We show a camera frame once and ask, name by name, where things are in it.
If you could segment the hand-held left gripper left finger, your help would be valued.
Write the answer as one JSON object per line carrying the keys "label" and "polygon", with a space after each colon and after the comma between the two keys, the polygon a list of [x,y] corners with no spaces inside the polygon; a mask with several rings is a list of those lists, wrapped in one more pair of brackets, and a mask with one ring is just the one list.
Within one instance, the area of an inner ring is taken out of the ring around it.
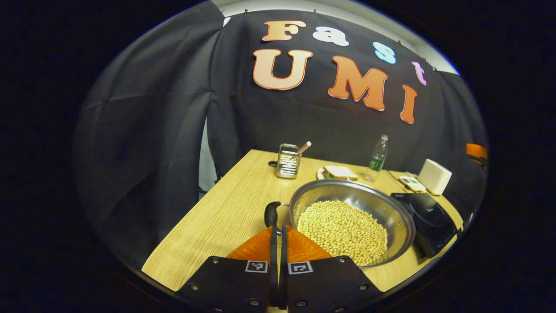
{"label": "hand-held left gripper left finger", "polygon": [[204,313],[265,313],[278,290],[277,227],[257,236],[263,258],[210,256],[178,294]]}

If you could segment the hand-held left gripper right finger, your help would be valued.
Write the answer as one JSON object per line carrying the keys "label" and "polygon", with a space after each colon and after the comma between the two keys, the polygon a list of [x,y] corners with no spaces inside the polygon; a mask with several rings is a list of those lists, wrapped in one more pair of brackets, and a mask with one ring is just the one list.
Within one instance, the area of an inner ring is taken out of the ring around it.
{"label": "hand-held left gripper right finger", "polygon": [[359,313],[383,297],[348,256],[316,256],[310,240],[284,225],[278,308],[288,313]]}

